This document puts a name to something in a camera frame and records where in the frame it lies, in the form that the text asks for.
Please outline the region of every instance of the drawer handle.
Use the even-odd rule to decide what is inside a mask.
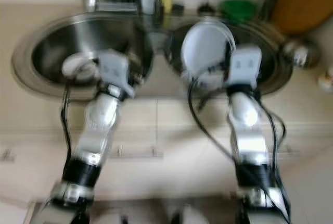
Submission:
[[[146,152],[139,152],[139,153],[126,153],[125,148],[123,145],[119,145],[117,147],[116,152],[113,152],[109,155],[110,159],[118,159],[118,158],[125,158],[125,159],[137,159],[137,158],[163,158],[163,153],[158,151],[155,146],[151,147]]]
[[[13,163],[15,161],[15,156],[11,153],[11,149],[7,148],[0,154],[0,163]]]

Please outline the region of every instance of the countertop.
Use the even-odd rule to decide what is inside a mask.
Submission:
[[[22,97],[30,97],[29,99],[37,99],[40,95],[32,93],[28,95],[28,92],[18,88],[14,82],[10,71],[10,59],[15,45],[24,35],[41,24],[69,13],[80,12],[80,6],[2,4],[0,9],[0,94],[10,93],[11,97],[22,95]],[[325,93],[317,86],[317,77],[324,70],[323,65],[308,70],[295,68],[290,81],[279,91],[265,96],[264,102],[270,109],[280,114],[287,123],[302,124],[305,129],[309,126],[311,128],[322,126],[328,131],[327,134],[333,135],[331,130],[333,129],[333,94]],[[2,112],[3,110],[10,112],[13,107],[16,106],[9,99],[2,100],[0,104]]]

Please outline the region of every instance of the stainless steel sink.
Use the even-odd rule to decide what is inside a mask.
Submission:
[[[18,45],[12,66],[25,87],[61,97],[66,81],[61,73],[63,61],[74,53],[92,56],[109,48],[130,57],[132,83],[141,83],[147,77],[153,52],[146,30],[131,16],[116,17],[109,13],[79,14],[41,27]],[[91,98],[95,83],[75,83],[72,98]]]
[[[184,71],[181,61],[183,40],[194,23],[184,24],[172,31],[171,53],[167,56],[167,61],[178,76],[181,76]],[[292,74],[292,65],[284,56],[278,54],[278,42],[250,25],[225,24],[234,35],[236,44],[254,44],[260,47],[262,61],[257,82],[263,94],[274,92],[288,82]]]
[[[12,58],[14,75],[29,90],[61,98],[65,83],[61,68],[68,56],[114,48],[130,59],[131,82],[140,83],[137,97],[184,98],[188,84],[180,78],[181,47],[187,31],[198,20],[197,16],[165,17],[163,25],[156,26],[149,16],[98,12],[65,17],[42,26],[18,44]],[[258,83],[263,94],[288,82],[292,64],[278,55],[277,38],[254,24],[228,26],[237,43],[261,48]],[[91,99],[95,82],[76,83],[72,99]]]

